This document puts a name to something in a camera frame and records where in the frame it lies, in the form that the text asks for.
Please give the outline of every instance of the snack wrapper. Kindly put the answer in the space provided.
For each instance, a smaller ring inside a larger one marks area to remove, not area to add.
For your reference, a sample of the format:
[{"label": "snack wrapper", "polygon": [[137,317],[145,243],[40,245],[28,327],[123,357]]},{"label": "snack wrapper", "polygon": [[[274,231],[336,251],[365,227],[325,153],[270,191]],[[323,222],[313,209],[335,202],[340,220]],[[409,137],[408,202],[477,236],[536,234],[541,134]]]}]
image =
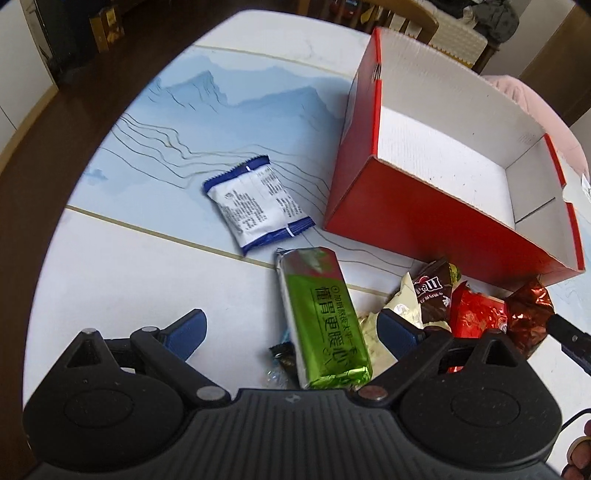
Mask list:
[{"label": "snack wrapper", "polygon": [[277,271],[304,389],[364,385],[372,366],[335,253],[279,250]]},{"label": "snack wrapper", "polygon": [[427,265],[413,281],[417,300],[421,305],[423,325],[448,322],[453,286],[461,273],[444,258]]},{"label": "snack wrapper", "polygon": [[372,379],[381,375],[396,363],[396,357],[390,353],[390,350],[378,338],[376,326],[378,315],[377,313],[370,313],[366,317],[359,319],[361,333],[371,360]]},{"label": "snack wrapper", "polygon": [[207,180],[203,191],[219,206],[244,255],[314,226],[283,188],[266,155]]},{"label": "snack wrapper", "polygon": [[400,282],[400,290],[392,300],[384,307],[400,315],[406,321],[412,323],[415,327],[422,329],[423,321],[421,319],[421,307],[417,300],[417,293],[414,290],[413,281],[410,273],[406,273]]},{"label": "snack wrapper", "polygon": [[546,323],[554,314],[548,290],[531,280],[505,299],[508,310],[507,335],[526,358],[546,338]]},{"label": "snack wrapper", "polygon": [[452,295],[450,327],[453,336],[460,338],[480,338],[489,328],[506,332],[506,304],[503,300],[473,292],[464,282]]}]

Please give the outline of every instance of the open box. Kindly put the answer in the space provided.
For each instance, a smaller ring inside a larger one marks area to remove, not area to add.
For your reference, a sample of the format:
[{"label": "open box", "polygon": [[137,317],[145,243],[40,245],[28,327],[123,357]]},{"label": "open box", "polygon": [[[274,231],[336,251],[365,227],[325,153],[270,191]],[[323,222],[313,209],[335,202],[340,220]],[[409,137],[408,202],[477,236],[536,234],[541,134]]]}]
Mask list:
[{"label": "open box", "polygon": [[349,94],[324,226],[514,289],[584,271],[564,168],[536,121],[484,79],[376,29]]}]

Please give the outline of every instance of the black cable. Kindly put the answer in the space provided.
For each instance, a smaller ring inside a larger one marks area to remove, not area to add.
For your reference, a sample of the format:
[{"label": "black cable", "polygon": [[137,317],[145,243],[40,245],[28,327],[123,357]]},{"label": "black cable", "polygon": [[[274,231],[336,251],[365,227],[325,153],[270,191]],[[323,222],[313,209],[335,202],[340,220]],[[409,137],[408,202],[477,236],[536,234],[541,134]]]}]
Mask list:
[{"label": "black cable", "polygon": [[575,420],[577,420],[578,418],[581,418],[583,415],[586,415],[587,413],[591,413],[591,408],[585,408],[584,410],[581,410],[580,412],[576,413],[575,415],[573,415],[572,417],[570,417],[567,421],[564,422],[564,424],[560,427],[560,431],[562,432],[566,427],[568,427],[571,423],[573,423]]}]

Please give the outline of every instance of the metal rivet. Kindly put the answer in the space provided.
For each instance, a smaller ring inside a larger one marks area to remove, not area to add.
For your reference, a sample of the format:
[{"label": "metal rivet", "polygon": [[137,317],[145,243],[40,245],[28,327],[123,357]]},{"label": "metal rivet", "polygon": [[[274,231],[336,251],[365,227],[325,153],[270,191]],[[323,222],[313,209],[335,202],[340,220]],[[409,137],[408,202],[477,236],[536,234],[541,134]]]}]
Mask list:
[{"label": "metal rivet", "polygon": [[216,401],[225,397],[226,391],[222,387],[208,385],[207,387],[199,388],[199,390],[197,390],[197,396],[204,401]]},{"label": "metal rivet", "polygon": [[377,385],[366,385],[358,391],[358,395],[365,400],[380,401],[388,396],[388,391]]}]

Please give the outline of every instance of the door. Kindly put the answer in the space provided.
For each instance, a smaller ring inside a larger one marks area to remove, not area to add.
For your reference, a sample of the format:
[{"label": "door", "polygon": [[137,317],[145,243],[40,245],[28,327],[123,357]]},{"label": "door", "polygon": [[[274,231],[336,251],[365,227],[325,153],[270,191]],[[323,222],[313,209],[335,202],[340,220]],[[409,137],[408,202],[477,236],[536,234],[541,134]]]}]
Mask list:
[{"label": "door", "polygon": [[519,79],[576,122],[591,107],[591,17],[575,6]]}]

